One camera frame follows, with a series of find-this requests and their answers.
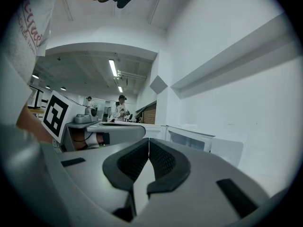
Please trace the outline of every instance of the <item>person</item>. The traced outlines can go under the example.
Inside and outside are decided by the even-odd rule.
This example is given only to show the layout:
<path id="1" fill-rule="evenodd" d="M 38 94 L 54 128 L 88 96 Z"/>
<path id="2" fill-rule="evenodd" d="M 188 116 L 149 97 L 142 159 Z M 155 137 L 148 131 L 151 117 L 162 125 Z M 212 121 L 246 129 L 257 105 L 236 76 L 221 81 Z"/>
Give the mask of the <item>person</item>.
<path id="1" fill-rule="evenodd" d="M 17 127 L 34 134 L 39 141 L 49 143 L 53 140 L 52 136 L 27 108 L 26 97 L 30 96 L 30 91 L 26 84 L 29 83 L 32 76 L 37 56 L 45 56 L 55 1 L 24 0 L 12 16 L 0 44 L 0 53 L 7 61 L 6 68 L 8 68 L 10 76 L 19 85 L 23 82 L 25 85 L 19 86 L 18 93 L 15 94 L 16 100 L 22 101 L 22 104 L 25 105 L 23 109 L 18 108 L 18 120 L 5 123 L 13 122 Z M 97 134 L 96 138 L 98 143 L 103 143 L 101 135 Z M 76 131 L 73 134 L 74 145 L 77 149 L 86 146 L 83 139 L 84 133 L 82 131 Z"/>
<path id="2" fill-rule="evenodd" d="M 93 106 L 93 102 L 91 101 L 91 96 L 87 97 L 86 99 L 87 99 L 87 101 L 88 101 L 86 107 L 87 107 L 87 108 L 92 107 L 92 106 Z"/>
<path id="3" fill-rule="evenodd" d="M 113 121 L 124 121 L 124 116 L 129 115 L 129 111 L 125 109 L 125 100 L 126 97 L 124 95 L 120 95 L 118 98 L 118 102 L 115 102 L 111 111 L 112 115 L 109 119 L 110 122 Z"/>

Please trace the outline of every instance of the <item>gray device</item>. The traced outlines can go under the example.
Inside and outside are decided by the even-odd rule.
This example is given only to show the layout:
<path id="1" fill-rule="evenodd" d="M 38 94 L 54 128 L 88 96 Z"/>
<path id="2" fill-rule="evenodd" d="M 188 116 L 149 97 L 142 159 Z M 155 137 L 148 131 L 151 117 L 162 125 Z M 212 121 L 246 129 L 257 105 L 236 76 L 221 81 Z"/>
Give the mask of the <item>gray device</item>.
<path id="1" fill-rule="evenodd" d="M 0 126 L 0 145 L 10 184 L 51 226 L 251 226 L 282 196 L 269 199 L 255 181 L 216 155 L 163 140 L 56 154 L 33 135 Z M 137 216 L 133 183 L 147 160 L 155 181 Z"/>
<path id="2" fill-rule="evenodd" d="M 76 150 L 71 137 L 72 129 L 102 133 L 106 146 L 140 140 L 146 133 L 145 128 L 140 125 L 120 125 L 119 123 L 110 122 L 67 123 L 63 131 L 61 144 L 55 144 L 55 147 L 59 147 L 61 152 Z"/>
<path id="3" fill-rule="evenodd" d="M 75 123 L 90 123 L 90 122 L 96 122 L 98 121 L 98 115 L 97 111 L 94 108 L 86 108 L 85 114 L 77 114 L 77 116 L 74 118 Z"/>

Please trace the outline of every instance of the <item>ceiling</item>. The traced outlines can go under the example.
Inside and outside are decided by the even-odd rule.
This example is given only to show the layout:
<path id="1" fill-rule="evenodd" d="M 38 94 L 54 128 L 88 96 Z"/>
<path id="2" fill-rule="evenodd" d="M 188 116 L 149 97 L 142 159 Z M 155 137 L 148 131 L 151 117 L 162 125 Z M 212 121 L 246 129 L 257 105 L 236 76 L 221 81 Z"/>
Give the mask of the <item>ceiling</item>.
<path id="1" fill-rule="evenodd" d="M 177 12 L 188 0 L 132 0 L 123 9 L 108 1 L 99 3 L 93 0 L 57 0 L 52 23 L 81 20 L 83 16 L 136 18 L 152 26 L 167 30 Z"/>
<path id="2" fill-rule="evenodd" d="M 52 16 L 52 25 L 61 22 L 83 20 L 87 23 L 94 16 L 113 16 L 119 19 L 143 21 L 146 25 L 167 30 L 178 11 L 188 0 L 132 0 L 123 9 L 108 1 L 99 3 L 93 0 L 57 0 Z M 125 78 L 114 80 L 108 60 L 114 59 L 116 69 L 128 73 L 147 76 L 151 60 L 126 54 L 102 51 L 76 51 L 47 55 L 39 58 L 34 72 L 40 77 L 40 86 L 50 85 L 58 90 L 65 86 L 69 92 L 77 93 L 96 88 L 123 88 L 123 92 L 138 94 L 144 81 Z"/>
<path id="3" fill-rule="evenodd" d="M 147 76 L 152 61 L 114 52 L 77 51 L 39 57 L 34 73 L 39 74 L 39 85 L 50 85 L 52 89 L 66 87 L 77 93 L 80 89 L 114 88 L 121 86 L 123 92 L 138 94 L 143 80 L 121 78 L 114 80 L 108 60 L 114 60 L 116 70 Z"/>

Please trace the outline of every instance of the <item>white t-shirt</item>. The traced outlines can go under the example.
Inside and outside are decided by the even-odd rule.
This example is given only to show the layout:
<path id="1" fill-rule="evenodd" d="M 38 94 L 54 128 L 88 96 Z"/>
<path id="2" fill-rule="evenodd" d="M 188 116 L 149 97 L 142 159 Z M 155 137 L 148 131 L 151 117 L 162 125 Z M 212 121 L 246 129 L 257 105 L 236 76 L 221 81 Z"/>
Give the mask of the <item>white t-shirt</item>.
<path id="1" fill-rule="evenodd" d="M 117 106 L 116 103 L 112 106 L 112 115 L 115 118 L 115 121 L 124 121 L 124 116 L 121 114 L 125 114 L 125 104 L 120 104 Z"/>
<path id="2" fill-rule="evenodd" d="M 26 83 L 33 73 L 36 56 L 45 56 L 55 1 L 24 0 L 2 38 L 1 49 Z"/>
<path id="3" fill-rule="evenodd" d="M 31 90 L 27 86 L 36 57 L 44 56 L 56 0 L 24 0 L 13 14 L 0 42 L 0 123 L 15 124 Z M 3 101 L 9 95 L 14 108 Z M 14 110 L 13 116 L 7 112 Z"/>

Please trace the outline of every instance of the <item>wooden panel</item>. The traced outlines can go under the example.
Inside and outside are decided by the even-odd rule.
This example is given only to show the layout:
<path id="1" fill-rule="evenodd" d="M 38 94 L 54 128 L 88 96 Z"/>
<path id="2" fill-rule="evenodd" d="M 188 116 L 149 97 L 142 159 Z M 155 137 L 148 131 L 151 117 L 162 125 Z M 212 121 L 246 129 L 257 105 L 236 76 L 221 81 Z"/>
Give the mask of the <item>wooden panel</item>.
<path id="1" fill-rule="evenodd" d="M 155 124 L 157 104 L 146 108 L 143 112 L 143 123 Z"/>

